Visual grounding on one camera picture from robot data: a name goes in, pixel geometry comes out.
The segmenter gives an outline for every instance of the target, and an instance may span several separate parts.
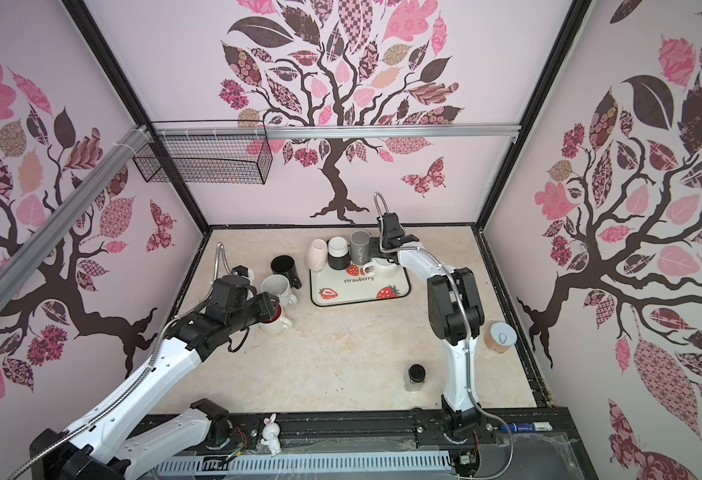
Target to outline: wallpaper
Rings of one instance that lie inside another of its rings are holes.
[[[0,35],[1,269],[132,122],[58,2],[0,2],[0,24],[35,39]],[[200,239],[132,162],[103,187],[0,313],[0,476],[145,359]]]
[[[549,105],[501,273],[598,475],[702,478],[702,4],[601,2]]]
[[[173,2],[89,6],[154,120],[263,120],[276,130],[518,121],[569,2],[499,4],[229,0],[182,12]],[[524,41],[499,29],[496,19],[509,15]],[[178,33],[171,50],[145,52],[145,38],[164,44],[168,28]],[[374,223],[376,190],[406,221],[475,221],[507,140],[273,140],[265,186],[189,187],[213,224]],[[255,157],[261,143],[247,151]]]

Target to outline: beige tabletop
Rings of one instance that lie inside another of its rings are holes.
[[[305,255],[311,240],[348,237],[354,228],[215,230],[191,282],[181,311],[207,293],[213,273],[214,247],[222,241],[231,268],[254,270],[254,285],[271,274],[277,255],[291,255],[303,288],[299,303],[285,309],[294,328],[269,336],[259,327],[239,352],[218,348],[183,378],[152,413],[177,413],[210,398],[230,412],[305,412],[440,408],[445,382],[442,341],[431,331],[425,282],[410,275],[412,292],[401,299],[317,307],[309,298]],[[481,336],[503,314],[468,226],[408,228],[442,262],[473,270],[486,316]],[[242,333],[234,334],[234,345]],[[475,382],[482,406],[535,407],[515,349],[498,354],[479,339]],[[405,371],[423,365],[423,389],[405,390]]]

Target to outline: bunny figurine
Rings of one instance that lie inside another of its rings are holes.
[[[276,423],[277,414],[274,413],[269,418],[264,418],[263,437],[260,439],[260,444],[265,445],[271,451],[271,456],[279,455],[282,452],[282,446],[279,444],[279,425]]]

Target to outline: wire basket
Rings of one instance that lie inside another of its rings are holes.
[[[265,132],[263,122],[258,123]],[[162,134],[158,140],[164,149],[145,144],[133,157],[147,182],[262,185],[273,160],[265,133]]]

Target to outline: cup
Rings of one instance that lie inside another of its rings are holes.
[[[327,242],[327,263],[333,270],[345,270],[351,264],[349,245],[342,236],[334,236]]]
[[[309,270],[320,272],[327,265],[327,242],[317,238],[308,247],[306,264]]]
[[[299,289],[303,286],[300,283],[300,278],[298,278],[298,270],[295,268],[295,260],[289,255],[279,255],[277,258],[271,260],[271,271],[275,275],[284,275],[289,280],[289,284],[293,286],[294,289]]]
[[[369,239],[372,237],[366,230],[357,230],[351,234],[351,263],[364,265],[369,262]]]
[[[280,306],[297,305],[298,297],[289,288],[289,280],[284,275],[271,275],[260,283],[260,291],[279,297]]]
[[[392,278],[396,274],[398,265],[389,262],[385,258],[373,258],[372,261],[364,264],[362,270],[365,275],[375,275],[381,280]]]
[[[260,329],[269,335],[276,335],[282,330],[289,329],[293,327],[293,321],[284,316],[282,306],[277,306],[277,315],[267,321],[260,322]]]

